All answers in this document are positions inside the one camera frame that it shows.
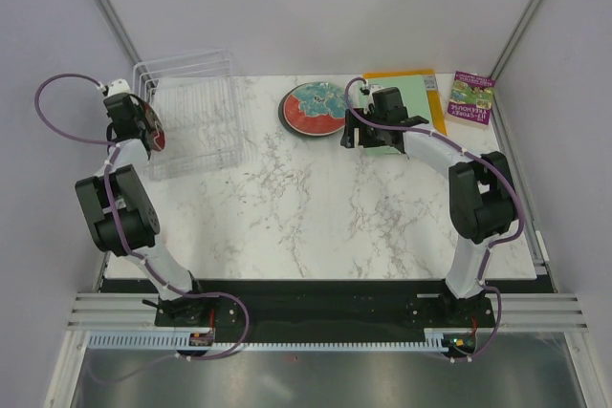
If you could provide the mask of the dark red patterned plate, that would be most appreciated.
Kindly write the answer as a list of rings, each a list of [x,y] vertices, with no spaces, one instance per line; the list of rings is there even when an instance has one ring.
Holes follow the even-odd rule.
[[[162,152],[165,149],[166,137],[162,122],[152,107],[140,99],[142,123],[144,126],[144,144],[149,151]]]

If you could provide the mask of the pink rimmed teal plate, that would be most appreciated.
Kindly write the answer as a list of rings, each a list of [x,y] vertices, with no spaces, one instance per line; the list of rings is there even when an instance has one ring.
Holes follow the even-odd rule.
[[[344,89],[336,83],[315,81],[300,84],[278,105],[278,118],[290,133],[302,137],[327,137],[345,124]]]

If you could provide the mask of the grey plate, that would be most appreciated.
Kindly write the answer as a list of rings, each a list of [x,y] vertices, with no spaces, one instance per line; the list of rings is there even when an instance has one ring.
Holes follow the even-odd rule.
[[[291,135],[301,139],[322,139],[340,132],[344,127],[343,118],[330,115],[308,117],[297,111],[293,117],[285,114],[283,106],[278,108],[281,126]]]

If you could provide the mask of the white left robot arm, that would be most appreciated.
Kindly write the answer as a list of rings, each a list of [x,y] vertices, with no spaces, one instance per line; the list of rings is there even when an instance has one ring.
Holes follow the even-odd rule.
[[[210,303],[193,292],[193,278],[161,239],[161,222],[141,180],[151,156],[165,148],[161,121],[151,106],[129,91],[103,100],[110,127],[107,158],[93,176],[75,185],[96,247],[135,265],[163,301],[178,298],[176,312],[189,325],[207,320]]]

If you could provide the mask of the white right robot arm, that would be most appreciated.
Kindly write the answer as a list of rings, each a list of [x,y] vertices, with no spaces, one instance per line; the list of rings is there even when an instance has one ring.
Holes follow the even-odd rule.
[[[525,217],[506,157],[493,151],[477,156],[433,128],[422,116],[411,116],[396,87],[375,88],[362,77],[360,93],[369,100],[357,108],[345,88],[347,110],[340,144],[347,148],[389,147],[424,162],[448,181],[448,209],[458,234],[445,282],[449,295],[438,301],[447,324],[462,324],[472,314],[470,298],[485,287],[485,274],[498,245],[517,239]]]

